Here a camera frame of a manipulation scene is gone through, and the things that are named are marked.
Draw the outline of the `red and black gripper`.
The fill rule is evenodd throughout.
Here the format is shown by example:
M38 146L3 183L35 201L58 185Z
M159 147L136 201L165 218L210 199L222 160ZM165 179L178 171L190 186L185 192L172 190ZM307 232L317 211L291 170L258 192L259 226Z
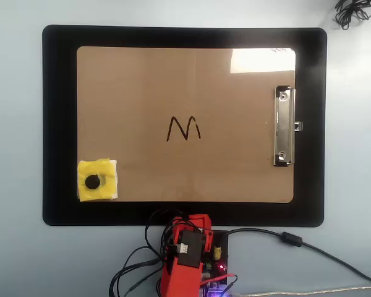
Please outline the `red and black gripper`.
M185 229L185 245L187 252L210 252L213 245L211 219L206 214L196 214L189 217L192 226Z

